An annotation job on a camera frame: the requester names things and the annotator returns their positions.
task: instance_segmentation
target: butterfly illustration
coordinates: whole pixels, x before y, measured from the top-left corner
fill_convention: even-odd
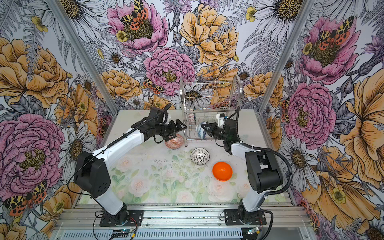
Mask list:
[[[289,116],[288,116],[289,99],[284,100],[281,103],[281,107],[283,108],[281,111],[281,120],[289,124]]]
[[[162,93],[165,88],[162,86],[155,85],[149,78],[145,77],[145,80],[143,82],[143,86],[145,88],[149,88],[153,93]]]
[[[142,0],[135,0],[133,3],[133,12],[131,15],[121,17],[120,21],[132,30],[138,30],[140,24],[148,19],[148,9],[144,7]]]
[[[4,201],[4,206],[10,210],[9,215],[12,217],[20,216],[26,208],[33,208],[34,204],[39,204],[47,195],[47,181],[44,180],[38,184],[35,189],[22,196],[13,196]]]
[[[354,16],[350,16],[337,30],[333,30],[332,32],[321,31],[319,33],[319,49],[324,51],[328,47],[333,48],[334,45],[341,45],[344,43],[350,35],[349,30],[352,27],[354,18]]]

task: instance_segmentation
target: floral tablecloth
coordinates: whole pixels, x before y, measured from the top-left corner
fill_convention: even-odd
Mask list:
[[[248,139],[240,130],[239,134],[241,139]],[[197,147],[208,150],[207,164],[199,166],[191,161],[191,151]],[[229,181],[214,178],[212,167],[219,161],[231,165],[233,175]],[[214,141],[189,142],[188,147],[176,150],[168,149],[164,143],[147,141],[122,157],[110,171],[110,177],[113,191],[126,204],[237,203],[250,187],[246,169],[244,160],[229,155]],[[286,199],[281,194],[270,196],[267,201],[285,202]],[[90,203],[95,201],[88,196],[82,196],[79,201],[79,204]]]

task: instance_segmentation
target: black cable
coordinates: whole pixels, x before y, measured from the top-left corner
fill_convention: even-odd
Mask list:
[[[264,236],[263,236],[262,238],[259,239],[259,240],[264,240],[264,239],[268,236],[268,234],[269,234],[269,232],[271,231],[271,228],[272,228],[272,224],[273,224],[273,212],[268,211],[268,210],[264,210],[264,209],[260,209],[260,210],[263,211],[264,213],[268,213],[268,214],[271,215],[271,220],[270,220],[270,222],[269,222],[268,229],[267,229],[266,233],[264,234]]]
[[[216,145],[219,146],[219,147],[224,147],[224,146],[221,146],[221,145],[218,145],[218,144],[217,144],[217,139],[215,140],[215,143],[216,143]]]
[[[221,219],[221,214],[222,214],[223,212],[224,212],[224,211],[222,211],[222,212],[220,213],[220,215],[218,216],[218,218],[219,218],[220,221],[225,221],[225,218],[224,218],[224,220]]]
[[[241,145],[244,145],[250,149],[255,149],[255,150],[261,150],[261,151],[266,151],[266,152],[271,152],[273,154],[275,154],[276,156],[280,157],[286,164],[287,168],[288,168],[288,180],[287,180],[287,183],[284,185],[283,188],[279,189],[279,190],[276,190],[276,191],[270,191],[270,192],[266,192],[264,195],[265,196],[268,196],[268,195],[276,195],[276,194],[280,194],[280,193],[283,193],[285,191],[288,190],[288,188],[291,186],[292,184],[292,179],[293,179],[293,172],[292,172],[292,167],[291,165],[289,164],[288,160],[283,156],[281,155],[279,152],[275,151],[275,150],[272,150],[270,148],[264,148],[264,147],[254,147],[254,146],[251,146],[251,145],[248,145],[244,142],[241,142]]]
[[[102,210],[98,210],[95,212],[95,220],[93,220],[93,224],[92,224],[92,232],[93,232],[93,236],[96,238],[96,240],[99,240],[97,237],[96,237],[96,234],[95,234],[95,222],[96,222],[96,219],[98,218],[102,218],[102,216],[104,215],[104,211]]]

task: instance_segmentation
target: pink peony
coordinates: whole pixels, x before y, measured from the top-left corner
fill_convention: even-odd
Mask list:
[[[304,39],[303,55],[298,60],[300,71],[313,81],[322,81],[325,85],[332,84],[341,78],[355,63],[358,54],[353,54],[360,31],[356,30],[356,18],[349,29],[349,37],[341,45],[330,44],[325,50],[319,49],[319,33],[332,32],[343,22],[330,22],[329,18],[319,18]]]
[[[310,150],[321,147],[336,123],[331,106],[332,96],[326,87],[320,83],[300,83],[290,97],[286,134],[299,138]]]
[[[173,48],[158,48],[152,57],[144,60],[147,70],[147,77],[155,85],[165,88],[164,94],[168,96],[175,95],[179,90],[180,77],[184,82],[193,82],[195,80],[195,69],[192,60],[188,55],[179,53]]]
[[[58,168],[64,134],[51,120],[23,114],[0,123],[0,197],[25,195],[46,180],[52,187],[61,176]]]
[[[116,35],[117,42],[123,45],[126,55],[142,54],[143,52],[153,51],[160,46],[164,46],[168,40],[168,22],[166,17],[161,18],[157,13],[153,3],[151,6],[143,0],[144,8],[148,10],[148,19],[141,23],[138,30],[132,30],[129,26],[125,27],[120,20],[121,17],[131,15],[133,4],[127,6],[125,3],[120,8],[107,9],[108,24],[110,33]]]

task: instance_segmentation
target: daisy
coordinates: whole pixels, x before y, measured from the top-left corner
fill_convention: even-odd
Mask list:
[[[114,67],[119,67],[124,63],[122,60],[122,53],[120,49],[117,48],[112,48],[105,51],[104,61]]]
[[[264,31],[262,38],[271,33],[271,40],[277,38],[278,43],[285,40],[291,32],[303,0],[258,0],[256,13],[259,20],[256,32]]]
[[[184,87],[186,109],[202,109],[211,104],[209,96],[214,94],[212,88],[203,89],[203,84],[188,84]]]
[[[143,109],[144,100],[141,99],[139,96],[132,97],[128,100],[128,105],[136,110]]]
[[[77,158],[83,151],[92,152],[95,149],[95,137],[88,130],[88,124],[80,123],[79,129],[75,132],[72,126],[68,130],[69,142],[63,142],[59,153],[60,162],[58,167],[63,167],[63,180],[68,182],[77,163]]]
[[[363,15],[364,10],[372,11],[377,5],[377,0],[329,0],[324,1],[323,16],[329,16],[329,20],[344,21],[350,16],[356,18]]]
[[[296,56],[293,53],[291,53],[291,55],[289,56],[284,66],[285,73],[289,72],[289,70],[295,65],[295,61],[296,61]]]
[[[380,218],[377,220],[373,218],[369,222],[369,229],[366,230],[361,236],[361,240],[376,240],[384,238],[384,220]]]
[[[313,165],[317,165],[318,161],[315,156],[305,153],[307,146],[300,139],[296,139],[284,136],[281,141],[279,152],[288,160],[292,166],[293,172],[293,185],[297,186],[300,191],[305,191],[307,188],[310,190],[306,179],[309,184],[317,189],[317,185],[320,184],[320,179],[316,173],[312,170]]]
[[[92,81],[92,78],[88,75],[83,75],[79,79],[79,84],[81,84],[81,87],[84,88],[84,91],[89,95],[92,96],[92,93],[96,91],[96,85]]]
[[[239,71],[237,72],[237,74],[240,78],[240,81],[243,83],[243,85],[244,84],[246,85],[251,83],[249,79],[253,77],[254,72],[250,67],[242,66],[242,67],[239,67]]]
[[[35,15],[42,19],[42,25],[51,27],[58,39],[63,37],[63,29],[47,4],[48,0],[29,1],[35,10]],[[76,27],[80,38],[89,43],[95,39],[102,39],[100,32],[105,29],[103,23],[108,19],[104,17],[106,8],[102,0],[61,0],[65,12]]]

